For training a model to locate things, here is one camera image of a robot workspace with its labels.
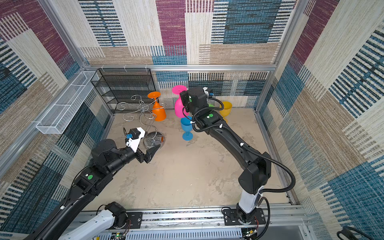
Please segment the blue plastic wine glass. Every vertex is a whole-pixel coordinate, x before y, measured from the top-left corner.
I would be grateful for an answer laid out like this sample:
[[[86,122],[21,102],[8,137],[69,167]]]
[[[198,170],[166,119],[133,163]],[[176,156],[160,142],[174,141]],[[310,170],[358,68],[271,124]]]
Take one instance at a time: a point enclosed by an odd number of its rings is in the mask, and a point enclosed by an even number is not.
[[[181,119],[181,126],[184,131],[183,133],[183,139],[185,141],[190,141],[193,139],[193,134],[191,131],[193,130],[191,121],[188,118],[182,118]]]

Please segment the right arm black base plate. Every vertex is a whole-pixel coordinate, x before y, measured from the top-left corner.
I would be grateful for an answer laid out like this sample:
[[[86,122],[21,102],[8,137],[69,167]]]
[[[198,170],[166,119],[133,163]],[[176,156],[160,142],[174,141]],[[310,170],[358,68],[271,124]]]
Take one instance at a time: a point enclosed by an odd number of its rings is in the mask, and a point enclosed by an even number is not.
[[[247,214],[241,209],[223,207],[221,212],[224,216],[226,226],[265,225],[267,223],[266,215],[261,208],[255,208]]]

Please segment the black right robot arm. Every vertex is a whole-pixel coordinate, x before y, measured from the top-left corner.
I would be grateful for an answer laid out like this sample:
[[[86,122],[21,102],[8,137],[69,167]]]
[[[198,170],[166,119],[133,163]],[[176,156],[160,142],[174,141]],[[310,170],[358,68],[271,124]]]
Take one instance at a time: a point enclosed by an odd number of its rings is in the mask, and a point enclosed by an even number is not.
[[[216,139],[232,154],[241,168],[238,181],[243,189],[237,203],[237,218],[242,224],[249,224],[253,219],[262,189],[271,177],[271,163],[265,157],[242,140],[218,113],[225,108],[224,103],[213,97],[210,88],[191,88],[181,91],[183,110],[192,114],[191,124],[195,132],[205,132]]]

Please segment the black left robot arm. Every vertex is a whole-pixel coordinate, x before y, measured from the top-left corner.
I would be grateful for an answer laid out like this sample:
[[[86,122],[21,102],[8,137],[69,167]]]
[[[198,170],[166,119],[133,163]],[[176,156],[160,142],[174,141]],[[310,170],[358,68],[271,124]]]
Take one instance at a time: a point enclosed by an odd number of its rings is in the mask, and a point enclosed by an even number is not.
[[[29,234],[27,240],[57,240],[77,215],[113,180],[126,164],[137,159],[149,163],[160,146],[134,152],[130,147],[118,149],[115,141],[105,139],[92,150],[90,164],[74,180],[70,192],[53,212]]]

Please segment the yellow plastic wine glass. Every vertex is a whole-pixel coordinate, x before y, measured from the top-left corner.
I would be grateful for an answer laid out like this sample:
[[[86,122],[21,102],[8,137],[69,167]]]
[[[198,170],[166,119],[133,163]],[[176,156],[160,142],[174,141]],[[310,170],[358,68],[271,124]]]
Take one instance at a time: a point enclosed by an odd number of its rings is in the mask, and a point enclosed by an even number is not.
[[[220,110],[220,114],[224,119],[226,119],[226,117],[231,113],[233,105],[230,102],[224,101],[223,106],[224,108]]]

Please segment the orange plastic wine glass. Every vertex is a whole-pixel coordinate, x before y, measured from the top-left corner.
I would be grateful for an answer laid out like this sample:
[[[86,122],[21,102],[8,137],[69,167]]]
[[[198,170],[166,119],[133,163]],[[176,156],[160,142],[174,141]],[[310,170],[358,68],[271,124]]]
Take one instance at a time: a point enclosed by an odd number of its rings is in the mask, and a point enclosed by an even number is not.
[[[156,116],[155,117],[156,122],[162,122],[167,117],[164,107],[160,105],[160,102],[159,102],[160,96],[161,96],[160,92],[151,92],[148,94],[148,98],[154,99],[152,112]]]

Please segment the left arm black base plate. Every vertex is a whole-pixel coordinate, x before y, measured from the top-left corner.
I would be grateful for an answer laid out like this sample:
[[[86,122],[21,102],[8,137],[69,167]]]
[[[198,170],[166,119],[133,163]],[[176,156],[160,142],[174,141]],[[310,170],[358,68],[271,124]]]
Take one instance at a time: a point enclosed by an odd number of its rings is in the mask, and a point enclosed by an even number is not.
[[[143,212],[126,212],[118,217],[119,229],[139,229],[143,220]]]

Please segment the pink plastic wine glass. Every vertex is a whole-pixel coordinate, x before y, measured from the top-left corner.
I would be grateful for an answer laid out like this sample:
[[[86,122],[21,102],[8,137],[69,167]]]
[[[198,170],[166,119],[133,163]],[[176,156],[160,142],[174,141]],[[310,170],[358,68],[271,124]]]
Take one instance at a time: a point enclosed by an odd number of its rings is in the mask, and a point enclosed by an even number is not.
[[[186,91],[186,90],[187,90],[187,87],[185,87],[183,85],[177,85],[177,86],[172,88],[172,93],[179,97],[175,102],[175,114],[178,118],[184,118],[185,117],[184,114],[187,114],[183,110],[184,105],[183,105],[181,97],[180,97],[180,93],[183,91]]]

